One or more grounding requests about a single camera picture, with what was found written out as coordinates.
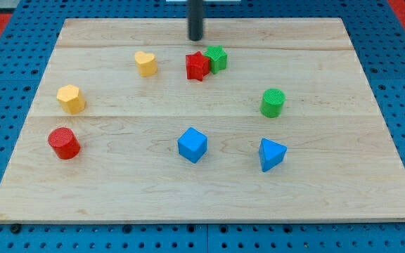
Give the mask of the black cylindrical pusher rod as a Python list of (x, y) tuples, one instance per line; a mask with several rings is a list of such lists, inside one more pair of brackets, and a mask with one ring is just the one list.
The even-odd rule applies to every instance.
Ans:
[(188, 38), (200, 41), (203, 37), (203, 0), (187, 1)]

